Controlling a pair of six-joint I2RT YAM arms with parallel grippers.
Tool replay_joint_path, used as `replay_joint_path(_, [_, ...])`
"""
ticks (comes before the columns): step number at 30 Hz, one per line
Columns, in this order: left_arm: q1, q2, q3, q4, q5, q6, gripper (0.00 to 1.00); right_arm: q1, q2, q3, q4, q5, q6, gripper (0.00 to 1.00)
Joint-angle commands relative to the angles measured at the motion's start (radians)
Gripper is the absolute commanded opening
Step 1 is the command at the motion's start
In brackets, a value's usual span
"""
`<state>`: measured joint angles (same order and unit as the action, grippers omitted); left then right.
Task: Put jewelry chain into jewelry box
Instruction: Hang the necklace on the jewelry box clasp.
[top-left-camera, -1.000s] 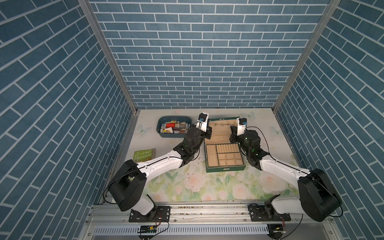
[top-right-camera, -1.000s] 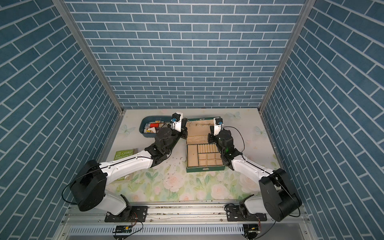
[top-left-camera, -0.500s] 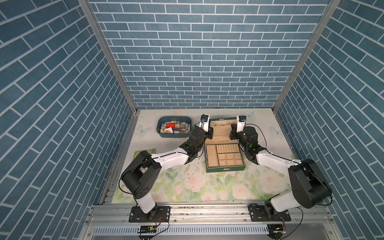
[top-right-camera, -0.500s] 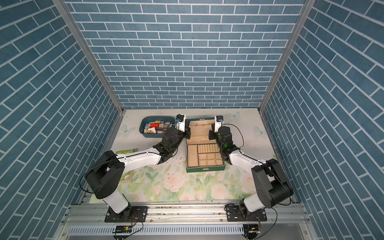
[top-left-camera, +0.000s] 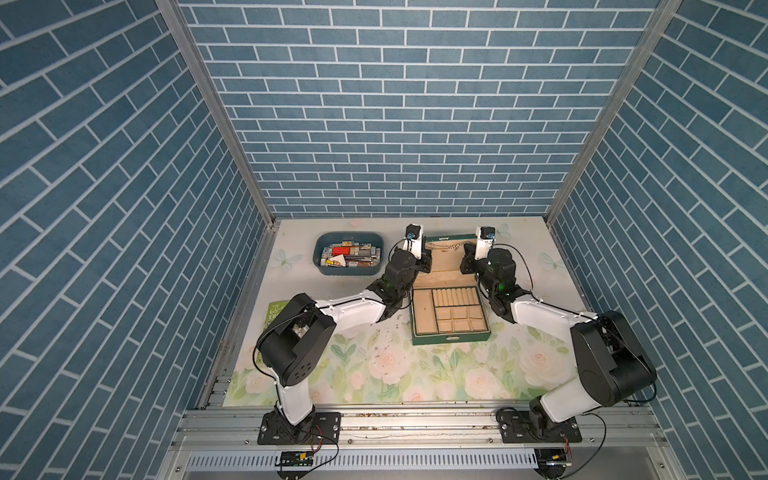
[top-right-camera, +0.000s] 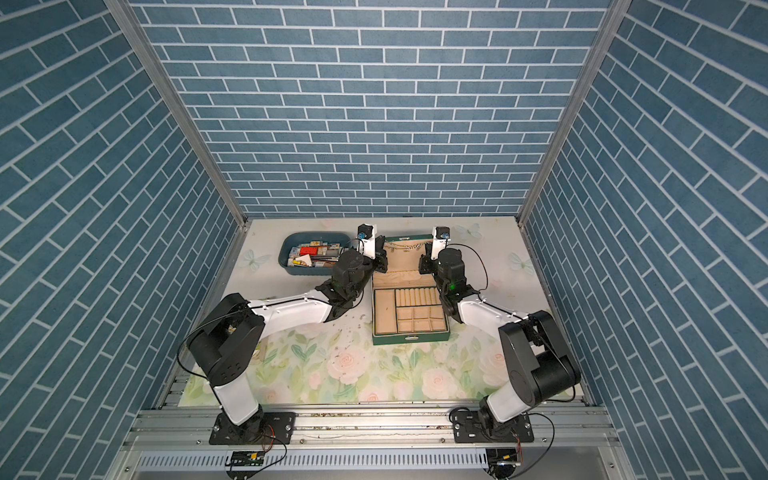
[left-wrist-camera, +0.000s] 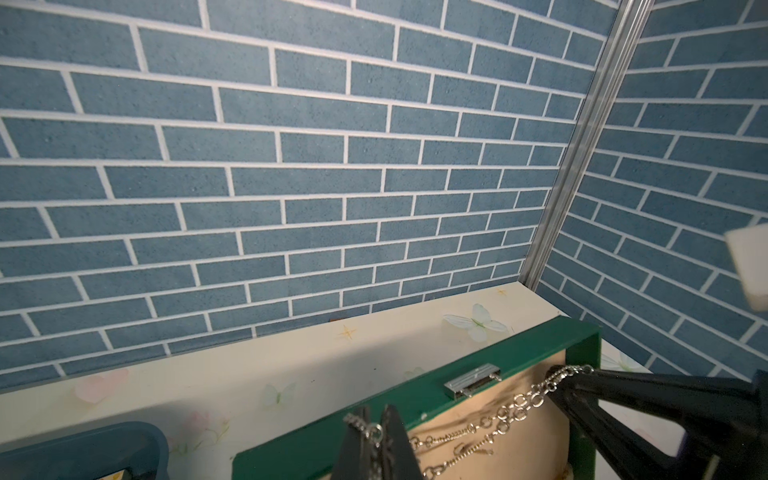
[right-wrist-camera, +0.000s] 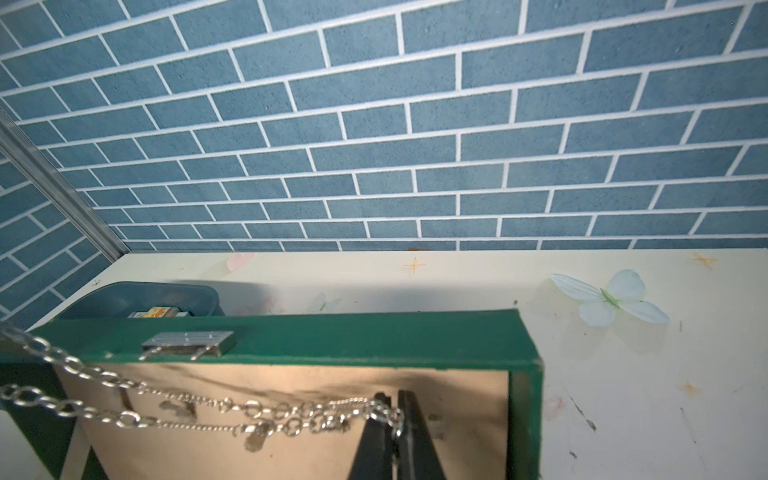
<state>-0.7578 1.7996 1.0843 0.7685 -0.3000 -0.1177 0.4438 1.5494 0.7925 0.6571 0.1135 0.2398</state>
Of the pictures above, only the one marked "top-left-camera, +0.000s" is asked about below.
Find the green jewelry box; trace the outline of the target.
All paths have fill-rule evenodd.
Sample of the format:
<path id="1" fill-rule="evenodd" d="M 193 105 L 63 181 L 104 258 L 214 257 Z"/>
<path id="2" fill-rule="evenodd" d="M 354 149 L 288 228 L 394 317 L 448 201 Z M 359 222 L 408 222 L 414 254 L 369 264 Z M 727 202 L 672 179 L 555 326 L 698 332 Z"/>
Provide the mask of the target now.
<path id="1" fill-rule="evenodd" d="M 412 342 L 417 346 L 482 342 L 491 330 L 475 277 L 460 272 L 465 243 L 470 235 L 429 237 L 432 252 L 429 274 L 420 273 L 413 285 Z"/>

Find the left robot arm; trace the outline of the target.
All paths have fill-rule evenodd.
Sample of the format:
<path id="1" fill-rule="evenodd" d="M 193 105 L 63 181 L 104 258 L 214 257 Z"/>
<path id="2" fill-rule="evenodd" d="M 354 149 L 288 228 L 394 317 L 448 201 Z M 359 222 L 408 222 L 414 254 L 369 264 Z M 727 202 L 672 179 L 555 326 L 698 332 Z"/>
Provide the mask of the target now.
<path id="1" fill-rule="evenodd" d="M 383 275 L 360 293 L 319 301 L 295 295 L 261 333 L 255 351 L 272 371 L 276 412 L 297 427 L 314 414 L 309 376 L 335 334 L 385 321 L 401 310 L 420 273 L 431 271 L 432 253 L 397 249 Z"/>

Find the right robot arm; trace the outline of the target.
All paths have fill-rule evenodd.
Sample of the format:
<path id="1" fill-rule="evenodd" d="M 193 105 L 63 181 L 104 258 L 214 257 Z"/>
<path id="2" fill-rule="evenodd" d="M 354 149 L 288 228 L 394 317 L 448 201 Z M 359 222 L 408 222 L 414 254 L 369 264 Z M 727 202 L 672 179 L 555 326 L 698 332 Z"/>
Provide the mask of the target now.
<path id="1" fill-rule="evenodd" d="M 531 401 L 532 426 L 551 429 L 577 415 L 611 407 L 656 382 L 655 367 L 621 313 L 579 313 L 539 300 L 517 283 L 516 269 L 505 248 L 486 240 L 464 245 L 460 271 L 475 276 L 498 317 L 571 346 L 576 374 Z"/>

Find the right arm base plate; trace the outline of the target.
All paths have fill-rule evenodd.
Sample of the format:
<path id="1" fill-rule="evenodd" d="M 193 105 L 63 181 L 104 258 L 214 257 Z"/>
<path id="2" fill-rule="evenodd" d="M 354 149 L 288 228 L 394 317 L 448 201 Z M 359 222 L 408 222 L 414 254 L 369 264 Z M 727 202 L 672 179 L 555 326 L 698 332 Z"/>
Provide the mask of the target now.
<path id="1" fill-rule="evenodd" d="M 504 443 L 580 443 L 582 435 L 574 418 L 553 422 L 538 410 L 503 407 L 495 418 Z"/>

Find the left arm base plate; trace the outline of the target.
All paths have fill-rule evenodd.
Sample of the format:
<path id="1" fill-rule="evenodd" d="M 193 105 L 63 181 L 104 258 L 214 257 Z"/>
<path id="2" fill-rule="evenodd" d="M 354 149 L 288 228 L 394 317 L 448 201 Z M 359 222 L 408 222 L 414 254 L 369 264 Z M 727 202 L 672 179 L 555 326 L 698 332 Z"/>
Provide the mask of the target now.
<path id="1" fill-rule="evenodd" d="M 265 414 L 261 421 L 259 445 L 310 445 L 320 441 L 336 443 L 340 435 L 341 414 L 312 411 L 297 425 L 291 424 L 277 409 Z"/>

